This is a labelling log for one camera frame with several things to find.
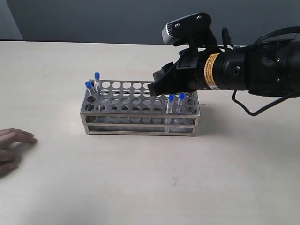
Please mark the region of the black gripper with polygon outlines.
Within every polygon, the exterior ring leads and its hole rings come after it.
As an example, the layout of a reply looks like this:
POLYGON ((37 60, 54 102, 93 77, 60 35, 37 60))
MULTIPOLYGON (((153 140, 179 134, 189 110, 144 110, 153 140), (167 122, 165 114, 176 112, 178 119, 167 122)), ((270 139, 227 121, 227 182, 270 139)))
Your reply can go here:
POLYGON ((193 52, 184 49, 177 62, 153 73, 148 84, 151 96, 196 90, 248 90, 246 55, 218 48, 193 52))

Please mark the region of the bare human hand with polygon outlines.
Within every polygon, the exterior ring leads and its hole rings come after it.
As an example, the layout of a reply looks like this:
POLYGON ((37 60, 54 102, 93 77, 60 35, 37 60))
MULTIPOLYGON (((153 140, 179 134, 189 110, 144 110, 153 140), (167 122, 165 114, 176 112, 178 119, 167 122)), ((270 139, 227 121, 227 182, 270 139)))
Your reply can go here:
POLYGON ((10 150, 10 147, 14 143, 29 143, 35 144, 37 138, 34 134, 14 128, 1 129, 0 130, 0 176, 9 174, 17 166, 13 162, 16 158, 16 154, 10 150))

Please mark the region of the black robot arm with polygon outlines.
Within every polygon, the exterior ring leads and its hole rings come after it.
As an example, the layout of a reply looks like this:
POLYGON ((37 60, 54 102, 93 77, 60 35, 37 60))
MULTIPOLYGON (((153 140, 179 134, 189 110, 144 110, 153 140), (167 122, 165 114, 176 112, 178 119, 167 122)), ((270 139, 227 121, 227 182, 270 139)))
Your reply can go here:
POLYGON ((300 43, 278 39, 299 34, 298 26, 268 33, 245 47, 233 47, 227 29, 223 46, 184 49, 176 62, 154 73, 148 85, 152 96, 196 90, 248 91, 264 97, 283 97, 300 89, 300 43))

